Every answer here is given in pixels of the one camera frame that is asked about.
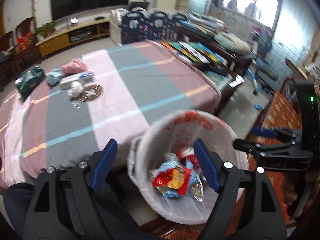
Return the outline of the person right hand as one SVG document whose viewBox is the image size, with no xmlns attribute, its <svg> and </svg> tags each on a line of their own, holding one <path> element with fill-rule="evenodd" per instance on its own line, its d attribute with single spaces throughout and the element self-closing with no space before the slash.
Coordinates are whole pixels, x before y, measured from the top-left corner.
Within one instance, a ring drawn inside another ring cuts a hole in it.
<svg viewBox="0 0 320 240">
<path fill-rule="evenodd" d="M 310 191 L 307 204 L 311 205 L 319 192 L 319 171 L 307 172 L 305 174 L 305 181 L 313 184 Z M 297 176 L 292 174 L 285 174 L 282 182 L 283 200 L 288 206 L 292 205 L 298 198 L 299 180 Z"/>
</svg>

